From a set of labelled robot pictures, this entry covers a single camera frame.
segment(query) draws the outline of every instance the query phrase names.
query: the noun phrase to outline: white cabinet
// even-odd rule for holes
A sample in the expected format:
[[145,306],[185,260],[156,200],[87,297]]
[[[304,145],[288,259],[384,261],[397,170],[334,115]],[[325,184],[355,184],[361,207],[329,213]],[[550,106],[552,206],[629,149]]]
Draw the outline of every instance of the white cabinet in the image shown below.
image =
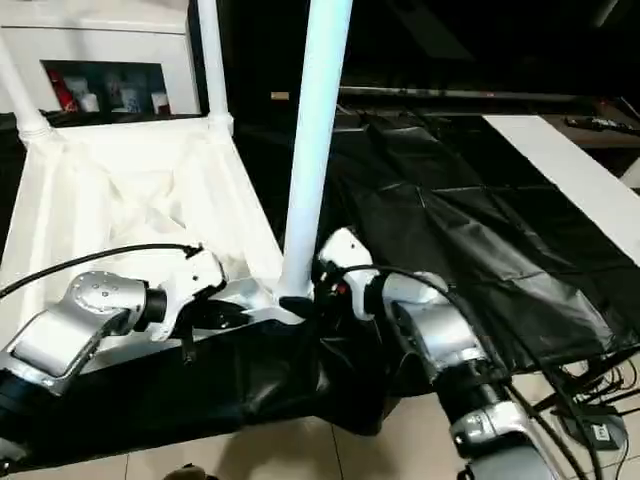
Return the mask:
[[[43,62],[113,62],[159,65],[171,113],[193,114],[200,110],[187,7],[188,0],[0,0],[0,22],[41,110],[60,110]],[[0,112],[11,111],[6,97]]]

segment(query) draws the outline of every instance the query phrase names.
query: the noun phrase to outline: black cable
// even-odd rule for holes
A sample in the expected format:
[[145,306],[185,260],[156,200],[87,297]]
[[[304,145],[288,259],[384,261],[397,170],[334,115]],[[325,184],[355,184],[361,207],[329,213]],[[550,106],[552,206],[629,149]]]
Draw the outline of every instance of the black cable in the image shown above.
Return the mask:
[[26,277],[13,282],[12,284],[0,290],[0,299],[3,299],[7,295],[10,295],[11,293],[24,287],[25,285],[30,284],[31,282],[35,282],[36,280],[40,280],[41,278],[44,278],[61,270],[75,267],[76,265],[80,265],[82,263],[99,260],[101,258],[120,255],[121,253],[136,252],[139,250],[181,250],[187,256],[192,256],[198,253],[201,249],[201,247],[192,247],[190,245],[181,245],[179,243],[144,243],[141,245],[129,245],[126,247],[112,248],[110,250],[104,250],[102,252],[91,253],[89,255],[85,255],[84,257],[78,257],[74,258],[73,260],[67,260],[66,262],[58,263],[57,265],[45,268],[36,273],[32,273],[31,275],[27,275]]
[[529,415],[529,417],[533,418],[536,422],[538,422],[538,425],[540,425],[540,427],[542,427],[545,433],[549,435],[551,440],[553,440],[553,443],[555,443],[556,446],[560,449],[562,454],[565,456],[565,458],[571,465],[571,468],[573,468],[573,470],[576,472],[576,475],[578,476],[578,478],[580,480],[589,478],[584,473],[584,470],[582,470],[582,467],[578,463],[578,460],[576,459],[575,455],[573,455],[571,450],[569,450],[569,447],[567,446],[566,442],[564,442],[560,437],[560,435],[558,435],[558,432],[556,432],[553,429],[553,427],[549,425],[549,422],[547,422],[544,419],[542,414],[538,412],[535,408],[533,408],[533,405],[531,405],[527,401],[527,399],[524,398],[524,395],[522,395],[522,393],[520,393],[520,391],[513,384],[511,383],[507,384],[507,389],[509,390],[511,395],[513,395],[516,401],[522,406],[526,414]]
[[627,460],[627,457],[629,456],[629,444],[631,443],[631,439],[627,438],[627,443],[624,446],[624,453],[622,454],[622,458],[620,459],[620,463],[618,463],[618,466],[616,467],[616,474],[613,477],[613,480],[620,480],[620,472],[622,471],[622,466],[624,465],[624,462]]
[[629,385],[625,387],[620,387],[620,391],[623,391],[623,392],[627,390],[631,390],[638,383],[638,369],[636,368],[636,366],[634,365],[631,359],[627,360],[627,363],[631,366],[631,370],[633,371],[633,380],[631,380],[631,383]]
[[625,415],[631,415],[632,413],[640,412],[640,407],[632,408],[631,410],[623,410],[622,412],[618,412],[617,415],[619,417],[624,417]]
[[[338,273],[340,273],[341,276],[344,276],[349,272],[354,272],[358,270],[378,270],[380,272],[396,273],[398,275],[404,275],[405,277],[412,278],[418,282],[421,282],[433,288],[438,293],[440,293],[444,298],[446,298],[449,302],[451,302],[452,305],[458,308],[460,312],[463,311],[463,309],[459,307],[459,302],[454,300],[453,296],[450,295],[449,292],[447,292],[444,288],[442,288],[441,286],[437,285],[436,283],[434,283],[433,281],[429,280],[428,278],[422,275],[416,274],[409,270],[405,270],[403,268],[392,267],[387,265],[377,265],[377,264],[353,265],[351,267],[340,268]],[[578,433],[580,434],[580,437],[581,437],[581,441],[583,442],[583,444],[587,448],[587,451],[589,452],[589,458],[593,466],[595,480],[603,480],[602,466],[600,464],[600,459],[598,458],[596,449],[593,446],[593,443],[591,442],[589,435],[587,433],[587,427],[585,426],[584,421],[582,420],[582,417],[578,412],[576,404],[574,403],[573,399],[562,389],[562,387],[560,387],[555,377],[553,376],[553,373],[549,369],[547,369],[546,366],[542,364],[538,356],[533,352],[533,350],[529,347],[529,345],[527,345],[527,342],[525,342],[520,337],[520,335],[517,334],[517,332],[513,329],[513,327],[509,324],[509,322],[503,322],[502,325],[506,327],[507,330],[509,330],[509,334],[513,337],[515,341],[518,342],[520,347],[531,358],[531,361],[534,363],[535,367],[542,372],[547,382],[549,382],[549,385],[551,385],[551,387],[554,389],[554,391],[558,395],[558,398],[560,399],[561,403],[565,407],[566,411],[575,420]]]

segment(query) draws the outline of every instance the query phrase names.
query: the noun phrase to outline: tiled floor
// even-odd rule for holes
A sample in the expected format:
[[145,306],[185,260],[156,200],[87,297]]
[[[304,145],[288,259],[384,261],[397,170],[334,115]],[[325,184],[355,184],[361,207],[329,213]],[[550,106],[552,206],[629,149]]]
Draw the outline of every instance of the tiled floor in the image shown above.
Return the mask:
[[[519,377],[516,384],[531,401],[548,391],[540,375]],[[640,405],[640,398],[618,405],[632,408]],[[631,444],[620,480],[631,480],[640,474],[640,414],[625,421]],[[357,437],[322,420],[306,418],[13,478],[161,480],[171,470],[194,463],[221,480],[455,479],[463,462],[449,438],[447,420],[436,397],[430,395],[404,400],[374,438]],[[588,469],[586,451],[567,441]],[[613,480],[620,452],[600,458],[606,466],[605,479]],[[571,476],[566,462],[559,463]]]

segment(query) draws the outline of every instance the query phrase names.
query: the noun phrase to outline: white cloth bin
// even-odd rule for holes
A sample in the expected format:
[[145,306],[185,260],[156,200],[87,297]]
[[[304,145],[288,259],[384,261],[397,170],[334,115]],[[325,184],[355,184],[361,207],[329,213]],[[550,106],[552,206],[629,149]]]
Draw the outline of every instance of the white cloth bin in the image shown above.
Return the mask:
[[[199,118],[65,128],[30,145],[0,284],[151,242],[202,243],[231,280],[252,276],[267,288],[277,282],[282,254],[225,126]],[[183,259],[176,251],[135,252],[35,282],[0,302],[0,340],[58,301],[78,273],[103,269],[155,285]],[[149,344],[146,334],[112,337],[87,368],[174,345]]]

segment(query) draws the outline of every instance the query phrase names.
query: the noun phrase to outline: black plastic sheet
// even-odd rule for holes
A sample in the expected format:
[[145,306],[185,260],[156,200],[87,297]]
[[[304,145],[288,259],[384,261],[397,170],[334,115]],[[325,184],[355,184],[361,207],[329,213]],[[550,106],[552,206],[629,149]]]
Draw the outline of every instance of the black plastic sheet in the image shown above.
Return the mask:
[[[292,115],[236,124],[279,238],[294,131]],[[15,132],[2,135],[15,144]],[[479,117],[339,117],[319,243],[345,225],[376,262],[445,278],[511,372],[531,362],[503,322],[553,363],[638,341],[637,267]],[[338,310],[295,327],[265,322],[197,349],[189,367],[173,349],[81,376],[37,422],[33,455],[19,468],[307,415],[371,435],[398,397],[430,390],[393,324],[362,324]]]

